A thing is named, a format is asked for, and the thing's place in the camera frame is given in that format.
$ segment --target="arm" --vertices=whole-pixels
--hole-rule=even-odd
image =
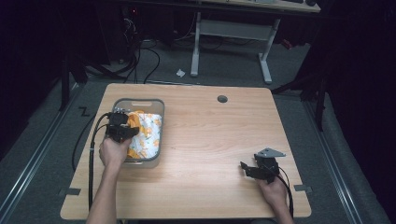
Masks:
[[[279,178],[268,184],[266,180],[256,179],[262,190],[265,201],[267,201],[274,211],[279,224],[293,224],[293,218],[286,203],[287,190]]]
[[[121,144],[107,138],[100,146],[100,158],[105,165],[99,189],[96,192],[87,223],[116,223],[116,187],[122,163],[126,159],[131,139]]]

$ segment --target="light wood surface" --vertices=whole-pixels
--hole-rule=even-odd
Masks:
[[[225,95],[228,102],[218,102]],[[256,165],[253,154],[271,147],[287,154],[276,159],[289,176],[294,215],[308,217],[303,191],[290,146],[271,92],[264,88],[110,84],[98,109],[98,118],[110,112],[120,98],[164,101],[160,163],[153,169],[122,168],[117,189],[118,218],[233,218],[273,217],[254,179],[246,177],[240,161]],[[94,187],[104,170],[96,136]],[[65,219],[88,215],[88,160],[92,130],[82,152],[61,211]]]
[[[318,4],[315,4],[313,7],[310,7],[305,2],[293,3],[293,2],[280,1],[280,0],[275,0],[274,3],[269,3],[269,4],[257,3],[254,0],[202,0],[202,2],[239,5],[245,7],[264,7],[264,8],[300,11],[300,12],[316,12],[316,13],[320,12],[320,7],[318,6]]]

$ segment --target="dark background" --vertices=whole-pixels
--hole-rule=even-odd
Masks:
[[[326,91],[344,136],[389,219],[396,221],[390,210],[396,198],[392,190],[396,184],[395,1],[318,3],[322,15],[344,21],[285,18],[276,43],[287,39],[292,45],[312,44],[296,79],[320,75],[323,62],[331,60],[332,66],[326,68]],[[68,49],[95,63],[109,63],[124,59],[127,48],[117,6],[8,0],[0,8],[3,158],[60,78]],[[173,31],[185,34],[193,17],[191,12],[170,9],[139,7],[138,11],[140,32],[168,45],[176,37]],[[310,80],[300,89],[312,85],[318,86],[318,80]]]

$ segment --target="folded cloth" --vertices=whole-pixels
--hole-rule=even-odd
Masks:
[[[145,114],[135,111],[128,114],[131,127],[139,127],[139,134],[132,138],[128,157],[150,159],[157,155],[160,148],[162,117],[157,114]]]

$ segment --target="plastic container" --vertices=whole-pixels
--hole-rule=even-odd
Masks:
[[[160,99],[119,99],[113,106],[113,112],[123,112],[128,114],[136,110],[144,111],[144,114],[154,114],[161,116],[160,138],[157,153],[150,158],[130,158],[128,157],[123,164],[124,166],[134,168],[154,168],[160,162],[161,140],[163,136],[163,115],[165,105]]]

